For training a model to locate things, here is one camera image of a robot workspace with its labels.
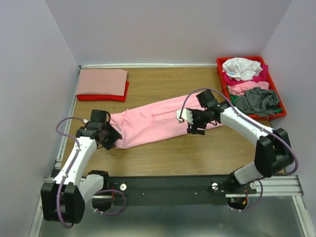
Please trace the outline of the light pink t-shirt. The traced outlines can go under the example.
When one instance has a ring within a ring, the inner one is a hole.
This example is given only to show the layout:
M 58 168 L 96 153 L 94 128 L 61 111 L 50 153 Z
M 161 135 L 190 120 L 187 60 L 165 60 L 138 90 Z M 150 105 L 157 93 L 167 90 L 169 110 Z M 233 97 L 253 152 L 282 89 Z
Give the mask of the light pink t-shirt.
M 112 114 L 110 124 L 122 135 L 116 148 L 128 149 L 186 135 L 187 124 L 176 118 L 185 98 L 184 95 Z

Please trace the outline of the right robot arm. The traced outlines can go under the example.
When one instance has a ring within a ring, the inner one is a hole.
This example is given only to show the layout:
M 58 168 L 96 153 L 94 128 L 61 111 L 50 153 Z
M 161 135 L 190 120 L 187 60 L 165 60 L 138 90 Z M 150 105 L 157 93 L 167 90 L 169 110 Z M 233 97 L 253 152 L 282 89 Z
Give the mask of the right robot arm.
M 204 135 L 207 124 L 221 123 L 233 129 L 255 146 L 254 160 L 233 171 L 218 188 L 239 193 L 245 185 L 255 180 L 270 178 L 294 164 L 298 159 L 291 148 L 288 133 L 282 129 L 272 129 L 246 116 L 228 98 L 223 102 L 213 95 L 214 89 L 201 88 L 196 96 L 201 109 L 189 109 L 184 105 L 176 112 L 179 122 L 186 121 L 189 134 Z

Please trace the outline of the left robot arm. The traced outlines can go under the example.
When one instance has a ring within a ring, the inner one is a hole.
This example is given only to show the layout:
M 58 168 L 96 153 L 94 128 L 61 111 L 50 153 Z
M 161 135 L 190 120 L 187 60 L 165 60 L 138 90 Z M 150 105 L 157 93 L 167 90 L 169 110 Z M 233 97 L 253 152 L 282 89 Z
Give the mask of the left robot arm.
M 74 140 L 74 146 L 63 168 L 50 183 L 44 183 L 40 190 L 43 217 L 46 221 L 60 222 L 70 229 L 78 224 L 84 215 L 85 206 L 95 194 L 119 194 L 122 191 L 110 187 L 106 171 L 93 170 L 83 178 L 83 172 L 94 152 L 99 148 L 110 150 L 121 139 L 121 134 L 110 124 L 111 114 L 103 110 L 92 110 L 89 120 L 75 136 L 56 132 Z

